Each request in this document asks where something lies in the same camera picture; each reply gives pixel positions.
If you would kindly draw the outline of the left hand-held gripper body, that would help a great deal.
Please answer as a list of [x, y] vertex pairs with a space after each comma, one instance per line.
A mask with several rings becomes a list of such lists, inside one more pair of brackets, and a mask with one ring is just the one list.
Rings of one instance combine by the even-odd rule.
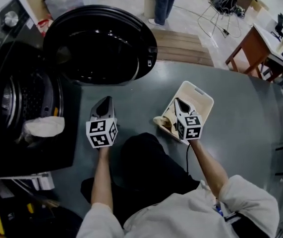
[[99, 117], [92, 114], [86, 122], [86, 136], [92, 148], [113, 146], [117, 134], [117, 118], [114, 115]]

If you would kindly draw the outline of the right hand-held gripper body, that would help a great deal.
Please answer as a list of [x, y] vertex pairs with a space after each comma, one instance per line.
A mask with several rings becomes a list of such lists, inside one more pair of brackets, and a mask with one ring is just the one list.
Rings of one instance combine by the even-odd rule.
[[176, 130], [180, 140], [200, 139], [203, 122], [201, 116], [197, 112], [192, 112], [191, 114], [180, 113], [176, 118]]

